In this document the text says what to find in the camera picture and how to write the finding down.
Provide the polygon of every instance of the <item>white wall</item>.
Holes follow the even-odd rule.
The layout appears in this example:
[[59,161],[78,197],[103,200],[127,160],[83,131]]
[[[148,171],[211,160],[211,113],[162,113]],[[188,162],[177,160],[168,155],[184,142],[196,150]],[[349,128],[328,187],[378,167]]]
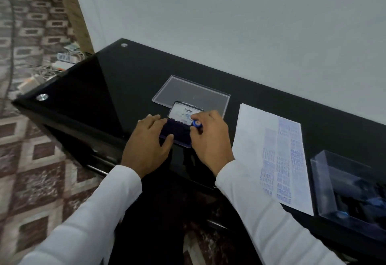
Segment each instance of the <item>white wall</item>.
[[386,124],[386,0],[79,0],[124,37]]

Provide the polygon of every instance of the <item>person's left hand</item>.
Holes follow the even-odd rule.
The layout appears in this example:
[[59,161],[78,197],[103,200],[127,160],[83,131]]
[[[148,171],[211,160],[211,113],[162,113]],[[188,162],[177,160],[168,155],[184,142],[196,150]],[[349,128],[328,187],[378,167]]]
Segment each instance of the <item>person's left hand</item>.
[[159,134],[167,122],[160,118],[160,115],[148,115],[139,120],[123,151],[121,165],[130,167],[141,179],[166,160],[173,145],[173,134],[159,145]]

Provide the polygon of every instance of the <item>paper sheet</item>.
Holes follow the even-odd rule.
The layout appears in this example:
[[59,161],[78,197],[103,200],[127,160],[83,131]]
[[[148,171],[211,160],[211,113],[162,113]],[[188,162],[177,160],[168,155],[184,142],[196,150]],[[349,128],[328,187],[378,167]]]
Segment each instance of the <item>paper sheet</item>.
[[233,153],[265,193],[314,215],[299,123],[242,104]]

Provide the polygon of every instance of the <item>white sleeve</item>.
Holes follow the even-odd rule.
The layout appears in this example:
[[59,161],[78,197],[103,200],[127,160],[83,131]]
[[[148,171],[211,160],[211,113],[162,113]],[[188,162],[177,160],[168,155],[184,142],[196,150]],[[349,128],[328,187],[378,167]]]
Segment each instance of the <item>white sleeve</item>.
[[237,160],[219,172],[216,186],[239,213],[263,264],[344,264],[265,194]]
[[91,197],[20,264],[99,265],[120,218],[141,193],[136,172],[117,165]]

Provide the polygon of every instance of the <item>transparent plastic box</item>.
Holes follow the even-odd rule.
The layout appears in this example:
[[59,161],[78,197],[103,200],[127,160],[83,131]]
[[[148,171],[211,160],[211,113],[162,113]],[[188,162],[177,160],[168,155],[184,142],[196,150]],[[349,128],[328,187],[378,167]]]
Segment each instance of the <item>transparent plastic box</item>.
[[319,215],[386,242],[386,185],[371,167],[326,150],[311,165]]
[[169,108],[182,101],[205,111],[217,110],[224,117],[229,98],[230,94],[171,75],[152,101]]

